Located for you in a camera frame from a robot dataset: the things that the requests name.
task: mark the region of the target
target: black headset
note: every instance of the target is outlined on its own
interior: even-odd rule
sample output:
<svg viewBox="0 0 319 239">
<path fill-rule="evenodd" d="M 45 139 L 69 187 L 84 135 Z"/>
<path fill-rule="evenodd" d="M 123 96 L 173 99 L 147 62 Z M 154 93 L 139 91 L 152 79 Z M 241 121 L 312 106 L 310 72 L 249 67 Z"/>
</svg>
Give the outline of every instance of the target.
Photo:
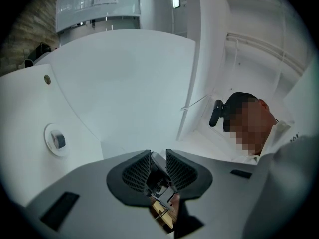
<svg viewBox="0 0 319 239">
<path fill-rule="evenodd" d="M 214 104 L 213 113 L 211 114 L 211 117 L 209 120 L 209 126 L 210 127 L 216 126 L 219 118 L 221 118 L 221 117 L 226 119 L 226 117 L 228 117 L 227 110 L 228 110 L 228 107 L 227 107 L 227 105 L 223 104 L 223 101 L 221 101 L 220 99 L 216 100 L 215 104 Z"/>
</svg>

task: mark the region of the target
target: gray surface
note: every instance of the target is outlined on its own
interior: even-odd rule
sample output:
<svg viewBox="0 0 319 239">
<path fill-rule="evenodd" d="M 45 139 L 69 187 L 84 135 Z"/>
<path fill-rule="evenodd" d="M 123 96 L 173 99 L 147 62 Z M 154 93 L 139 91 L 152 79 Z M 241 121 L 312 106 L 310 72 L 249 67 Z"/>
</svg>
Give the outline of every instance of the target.
<svg viewBox="0 0 319 239">
<path fill-rule="evenodd" d="M 174 190 L 171 187 L 168 187 L 164 193 L 159 197 L 159 200 L 166 206 L 166 208 L 171 210 L 169 200 L 174 195 Z"/>
<path fill-rule="evenodd" d="M 157 152 L 153 152 L 151 155 L 151 159 L 153 160 L 154 164 L 158 167 L 158 169 L 167 174 L 166 160 L 161 155 L 159 155 Z"/>
<path fill-rule="evenodd" d="M 41 217 L 66 191 L 80 195 L 59 233 L 69 238 L 163 238 L 164 231 L 148 208 L 129 207 L 118 201 L 106 185 L 111 168 L 142 151 L 79 167 L 38 195 L 27 210 Z"/>
<path fill-rule="evenodd" d="M 21 215 L 30 223 L 32 224 L 33 228 L 46 239 L 65 239 L 64 236 L 60 235 L 56 231 L 49 228 L 43 222 L 40 221 L 36 216 L 34 216 L 29 210 L 25 207 L 15 204 L 17 210 L 21 212 Z"/>
<path fill-rule="evenodd" d="M 318 169 L 318 139 L 285 145 L 263 156 L 258 165 L 207 159 L 182 151 L 179 155 L 206 167 L 213 176 L 210 188 L 186 201 L 189 214 L 204 226 L 186 238 L 261 238 L 286 222 L 304 201 Z M 62 224 L 70 238 L 163 238 L 148 209 L 124 206 L 106 186 L 108 171 L 137 155 L 129 153 L 82 166 L 50 186 L 27 207 L 40 217 L 65 192 L 80 195 Z M 250 179 L 230 174 L 251 172 Z"/>
</svg>

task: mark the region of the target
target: white wall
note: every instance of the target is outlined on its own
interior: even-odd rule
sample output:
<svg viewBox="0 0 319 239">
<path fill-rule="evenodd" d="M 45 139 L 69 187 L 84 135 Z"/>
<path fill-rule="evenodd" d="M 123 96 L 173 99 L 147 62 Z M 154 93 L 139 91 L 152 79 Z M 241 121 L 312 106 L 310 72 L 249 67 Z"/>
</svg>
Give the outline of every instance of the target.
<svg viewBox="0 0 319 239">
<path fill-rule="evenodd" d="M 139 0 L 119 0 L 118 4 L 93 5 L 93 0 L 57 0 L 56 31 L 84 21 L 107 16 L 139 16 Z"/>
<path fill-rule="evenodd" d="M 172 33 L 171 0 L 140 0 L 141 29 Z"/>
<path fill-rule="evenodd" d="M 219 143 L 218 145 L 213 144 L 211 140 L 204 137 L 200 128 L 199 131 L 196 130 L 188 134 L 182 141 L 177 141 L 171 149 L 185 151 L 202 157 L 231 161 L 231 157 L 225 154 L 225 149 Z"/>
<path fill-rule="evenodd" d="M 227 46 L 226 60 L 223 65 L 223 73 L 219 75 L 218 84 L 216 84 L 214 93 L 224 102 L 234 92 L 251 93 L 257 98 L 263 99 L 270 107 L 270 111 L 278 120 L 290 120 L 291 116 L 283 104 L 283 98 L 288 94 L 293 85 L 297 82 L 298 77 L 286 75 L 285 64 L 277 60 L 274 66 L 272 63 L 260 63 L 258 57 L 248 56 L 249 50 L 245 49 L 245 45 L 240 44 L 237 52 L 235 68 L 235 48 Z M 283 74 L 280 75 L 280 80 L 277 87 L 275 85 L 279 67 L 283 67 Z"/>
<path fill-rule="evenodd" d="M 103 159 L 99 140 L 69 106 L 50 65 L 2 76 L 0 93 L 0 172 L 13 201 L 26 206 L 73 169 Z M 50 123 L 62 128 L 65 157 L 54 156 L 46 146 L 44 129 Z"/>
<path fill-rule="evenodd" d="M 270 1 L 227 1 L 231 13 L 228 32 L 252 36 L 280 47 L 306 68 L 312 43 L 297 13 L 283 10 L 284 5 Z"/>
</svg>

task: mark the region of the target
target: white curved panel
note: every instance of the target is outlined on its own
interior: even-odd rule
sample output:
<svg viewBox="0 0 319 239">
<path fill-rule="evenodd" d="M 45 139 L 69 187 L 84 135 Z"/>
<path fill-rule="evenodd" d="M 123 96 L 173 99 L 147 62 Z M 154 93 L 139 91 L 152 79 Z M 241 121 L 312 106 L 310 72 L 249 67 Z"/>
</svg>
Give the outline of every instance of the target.
<svg viewBox="0 0 319 239">
<path fill-rule="evenodd" d="M 188 105 L 209 94 L 217 82 L 227 34 L 226 5 L 226 0 L 187 0 L 187 37 L 196 40 L 196 76 Z M 185 111 L 179 139 L 196 129 L 206 105 L 207 99 L 203 99 Z"/>
<path fill-rule="evenodd" d="M 49 75 L 51 84 L 44 81 Z M 19 204 L 73 169 L 103 159 L 101 145 L 64 98 L 50 65 L 0 78 L 0 172 L 9 196 Z M 63 127 L 68 155 L 54 156 L 44 141 L 50 124 Z"/>
<path fill-rule="evenodd" d="M 175 141 L 195 42 L 148 30 L 116 30 L 72 41 L 46 56 L 69 104 L 103 141 L 104 157 Z"/>
</svg>

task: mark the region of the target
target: black mesh grille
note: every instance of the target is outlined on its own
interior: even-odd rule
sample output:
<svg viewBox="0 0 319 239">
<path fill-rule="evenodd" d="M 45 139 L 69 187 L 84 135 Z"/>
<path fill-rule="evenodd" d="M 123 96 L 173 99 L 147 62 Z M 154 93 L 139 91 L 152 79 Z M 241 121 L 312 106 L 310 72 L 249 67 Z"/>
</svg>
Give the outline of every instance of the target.
<svg viewBox="0 0 319 239">
<path fill-rule="evenodd" d="M 126 168 L 122 174 L 122 179 L 130 188 L 143 193 L 149 174 L 150 155 L 146 155 Z"/>
<path fill-rule="evenodd" d="M 178 191 L 197 179 L 197 171 L 194 168 L 169 153 L 166 153 L 166 170 Z"/>
</svg>

